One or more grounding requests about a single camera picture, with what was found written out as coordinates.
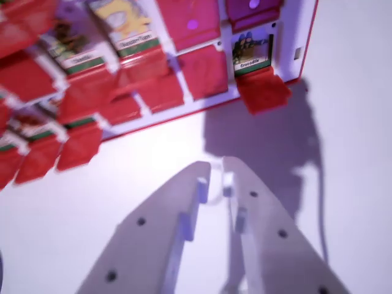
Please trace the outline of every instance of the small hole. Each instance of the small hole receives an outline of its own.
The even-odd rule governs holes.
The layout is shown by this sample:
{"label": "small hole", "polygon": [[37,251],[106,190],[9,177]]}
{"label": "small hole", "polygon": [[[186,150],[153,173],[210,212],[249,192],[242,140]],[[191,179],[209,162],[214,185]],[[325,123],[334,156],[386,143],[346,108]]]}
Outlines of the small hole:
{"label": "small hole", "polygon": [[287,232],[286,232],[285,230],[279,230],[279,231],[277,231],[277,234],[278,234],[281,238],[283,238],[283,239],[286,239],[286,238],[287,238]]}
{"label": "small hole", "polygon": [[139,219],[137,220],[137,224],[142,226],[146,223],[146,219],[144,217],[139,217]]}
{"label": "small hole", "polygon": [[294,60],[300,59],[301,58],[301,52],[302,52],[302,47],[299,47],[295,50],[294,53]]}
{"label": "small hole", "polygon": [[329,291],[326,287],[320,286],[320,288],[318,288],[318,293],[319,294],[329,294]]}
{"label": "small hole", "polygon": [[190,20],[187,24],[188,29],[197,29],[198,28],[198,21],[197,20]]}
{"label": "small hole", "polygon": [[106,275],[106,281],[108,283],[114,282],[116,279],[117,279],[116,271],[109,271],[109,273]]}

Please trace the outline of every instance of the white table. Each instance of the white table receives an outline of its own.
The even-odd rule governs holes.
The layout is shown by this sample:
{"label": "white table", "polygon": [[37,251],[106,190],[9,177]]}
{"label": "white table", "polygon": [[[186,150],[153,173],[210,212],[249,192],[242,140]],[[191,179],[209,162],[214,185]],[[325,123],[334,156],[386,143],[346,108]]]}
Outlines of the white table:
{"label": "white table", "polygon": [[[392,3],[368,2],[320,1],[306,82],[293,87],[288,107],[253,118],[234,102],[104,143],[87,166],[6,187],[2,294],[75,293],[128,213],[187,164],[223,155],[258,173],[320,254],[322,166],[332,269],[352,293],[389,293]],[[210,201],[219,187],[213,176]],[[241,267],[229,241],[225,200],[201,206],[177,293],[235,284]]]}

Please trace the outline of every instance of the animal card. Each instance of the animal card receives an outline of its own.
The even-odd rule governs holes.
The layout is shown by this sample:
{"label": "animal card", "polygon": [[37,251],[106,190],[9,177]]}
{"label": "animal card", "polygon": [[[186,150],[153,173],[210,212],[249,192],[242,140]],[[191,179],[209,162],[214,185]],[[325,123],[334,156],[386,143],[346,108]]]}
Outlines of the animal card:
{"label": "animal card", "polygon": [[83,3],[61,1],[54,28],[41,35],[41,44],[68,74],[103,64],[104,52],[97,50],[104,37],[89,17]]}
{"label": "animal card", "polygon": [[108,34],[120,57],[159,45],[152,19],[140,0],[91,0],[89,7]]}
{"label": "animal card", "polygon": [[274,35],[257,28],[232,37],[234,75],[244,75],[271,65]]}

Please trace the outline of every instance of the red flap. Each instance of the red flap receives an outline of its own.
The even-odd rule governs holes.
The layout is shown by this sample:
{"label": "red flap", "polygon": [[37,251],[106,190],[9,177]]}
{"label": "red flap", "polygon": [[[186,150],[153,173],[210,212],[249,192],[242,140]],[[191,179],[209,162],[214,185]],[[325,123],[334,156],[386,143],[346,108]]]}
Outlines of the red flap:
{"label": "red flap", "polygon": [[57,0],[13,0],[2,4],[0,58],[25,49],[52,27]]}
{"label": "red flap", "polygon": [[102,64],[70,75],[68,81],[70,86],[58,113],[62,124],[90,116],[108,104],[115,77]]}
{"label": "red flap", "polygon": [[52,77],[24,51],[0,59],[0,81],[23,102],[56,92]]}
{"label": "red flap", "polygon": [[121,124],[140,117],[140,107],[130,94],[118,96],[105,105],[100,114],[111,125]]}
{"label": "red flap", "polygon": [[169,72],[166,54],[160,45],[122,58],[121,69],[130,83],[157,78]]}
{"label": "red flap", "polygon": [[286,105],[292,92],[272,67],[248,73],[236,78],[242,100],[250,113]]}
{"label": "red flap", "polygon": [[23,156],[18,153],[17,148],[0,152],[0,189],[3,189],[18,171]]}
{"label": "red flap", "polygon": [[39,35],[53,28],[58,1],[34,0],[33,2],[28,14],[23,17],[23,21],[34,35]]}
{"label": "red flap", "polygon": [[221,35],[217,0],[157,0],[177,50]]}
{"label": "red flap", "polygon": [[172,70],[164,77],[146,81],[138,92],[153,113],[184,104],[183,90]]}
{"label": "red flap", "polygon": [[0,58],[25,49],[37,40],[38,35],[32,35],[23,22],[0,22]]}
{"label": "red flap", "polygon": [[20,166],[15,183],[21,184],[44,177],[55,166],[61,144],[54,135],[30,143],[30,152]]}
{"label": "red flap", "polygon": [[227,91],[226,55],[214,45],[178,56],[178,62],[195,100]]}
{"label": "red flap", "polygon": [[57,169],[62,171],[87,164],[98,153],[102,133],[96,122],[69,130],[69,139],[62,147]]}
{"label": "red flap", "polygon": [[233,32],[277,20],[281,5],[283,0],[226,1],[227,15],[233,26]]}

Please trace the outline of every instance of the white surface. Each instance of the white surface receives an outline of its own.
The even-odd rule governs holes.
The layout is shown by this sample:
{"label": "white surface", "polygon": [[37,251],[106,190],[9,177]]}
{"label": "white surface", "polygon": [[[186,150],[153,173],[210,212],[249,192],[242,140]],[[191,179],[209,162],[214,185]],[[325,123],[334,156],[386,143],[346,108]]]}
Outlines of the white surface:
{"label": "white surface", "polygon": [[[388,1],[320,1],[303,74],[322,148],[330,264],[356,294],[392,288],[391,8]],[[85,167],[6,187],[0,192],[2,294],[75,293],[116,226],[181,168],[213,158],[209,153],[244,159],[296,212],[296,223],[320,251],[317,170],[305,164],[317,156],[303,152],[317,139],[301,87],[286,108],[251,118],[234,102],[104,143]],[[291,173],[296,166],[303,167],[295,170],[302,182]],[[216,203],[200,207],[177,293],[219,293],[227,281],[228,208]]]}
{"label": "white surface", "polygon": [[[208,199],[210,174],[208,162],[194,162],[133,210],[78,294],[173,294],[184,243],[194,240],[199,204]],[[116,279],[107,281],[109,273]]]}
{"label": "white surface", "polygon": [[225,157],[223,166],[248,293],[348,294],[263,181],[236,157]]}

